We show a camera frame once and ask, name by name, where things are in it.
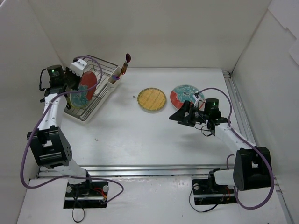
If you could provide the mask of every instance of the yellow plate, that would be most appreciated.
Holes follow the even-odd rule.
[[[147,111],[159,111],[166,104],[166,96],[157,88],[147,88],[139,93],[137,101]]]

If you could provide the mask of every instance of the dish rack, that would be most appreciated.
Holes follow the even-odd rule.
[[[112,78],[112,75],[118,76],[121,73],[121,67],[119,67],[117,64],[113,64],[95,56],[88,56],[93,57],[101,65],[103,71],[102,80],[97,85],[92,99],[89,100],[86,105],[79,109],[70,107],[69,109],[65,108],[64,110],[66,114],[72,116],[78,122],[83,124],[88,123],[88,121],[93,117],[100,106],[105,102],[107,97],[116,89],[122,78],[122,76],[120,76],[120,79],[117,81],[114,81],[114,79]],[[96,75],[98,81],[100,78],[100,69],[98,65],[91,59],[86,58],[84,60],[87,62],[87,66],[84,72],[92,71]]]

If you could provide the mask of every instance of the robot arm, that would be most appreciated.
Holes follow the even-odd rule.
[[[223,141],[235,155],[234,169],[211,171],[209,174],[209,178],[212,178],[211,183],[236,186],[240,191],[269,187],[271,179],[265,163],[253,149],[249,148],[232,132],[228,125],[228,119],[221,117],[218,104],[218,99],[208,98],[204,111],[200,111],[190,101],[185,101],[181,109],[171,115],[169,119],[191,127],[197,123],[206,124],[208,130]],[[269,150],[266,147],[257,147],[257,149],[270,164]]]
[[[86,65],[84,60],[79,59],[71,64],[66,73],[60,65],[47,68],[50,76],[50,88],[45,91],[45,98],[41,101],[45,103],[44,112],[49,104],[52,104],[52,107],[38,126],[30,143],[32,153],[39,166],[54,169],[68,176],[88,177],[89,174],[72,159],[71,146],[61,130],[62,116],[67,106],[67,100],[65,97],[58,97],[52,102],[52,99],[65,92],[66,87],[70,86],[65,84],[67,82],[71,83],[71,88],[75,89]],[[83,182],[90,184],[90,181],[69,178],[69,184],[72,185]]]

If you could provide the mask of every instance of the white wall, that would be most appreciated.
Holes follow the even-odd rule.
[[[92,54],[131,67],[231,70],[270,0],[29,0],[65,64]]]
[[[233,77],[256,141],[270,149],[283,196],[299,223],[299,66],[289,54],[295,41],[267,12]]]
[[[25,196],[19,178],[21,158],[31,131],[43,111],[38,90],[42,68],[60,63],[26,0],[0,6],[0,219],[16,223]],[[29,152],[25,177],[37,165]]]

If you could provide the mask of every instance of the metal frame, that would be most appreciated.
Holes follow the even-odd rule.
[[[223,194],[212,194],[212,195],[193,195],[193,197],[194,198],[203,198],[203,197],[205,197],[205,198],[207,198],[207,197],[222,197],[223,196]]]
[[[77,200],[78,201],[85,201],[85,200],[89,200],[89,201],[103,201],[104,200],[104,197],[103,196],[97,196],[97,197],[78,197]],[[66,201],[74,201],[74,198],[73,197],[65,197],[65,200]]]
[[[280,202],[280,205],[281,205],[281,208],[284,212],[284,215],[285,215],[285,218],[286,218],[286,221],[288,224],[295,224],[292,216],[291,216],[291,213],[288,209],[288,206],[286,205],[285,203],[285,199],[284,199],[284,196],[282,194],[282,190],[280,189],[280,186],[275,178],[275,191],[277,193],[277,196],[278,196],[278,199],[279,199],[279,202]]]
[[[159,165],[159,166],[96,166],[87,167],[86,169],[91,176],[170,176],[170,175],[208,175],[209,171],[214,168],[226,168],[226,165]],[[39,178],[54,177],[60,174],[55,170],[48,170],[45,167],[40,168]]]
[[[231,74],[226,70],[223,70],[222,73],[224,75],[224,80],[228,88],[229,97],[233,105],[240,133],[241,135],[245,136],[249,141],[255,143],[242,101],[240,99],[239,91],[236,88],[233,79],[231,78]]]
[[[95,93],[93,94],[93,98],[88,101],[86,105],[81,108],[73,108],[70,109],[65,108],[64,112],[85,122],[89,116],[93,113],[93,110],[98,106],[100,101],[108,94],[108,86],[107,81],[112,76],[114,71],[117,69],[118,65],[113,64],[111,62],[105,61],[95,56],[88,55],[98,60],[101,65],[103,76],[101,82],[97,85]],[[85,71],[92,71],[97,77],[97,80],[100,78],[100,68],[98,65],[91,59],[86,59],[87,67]]]

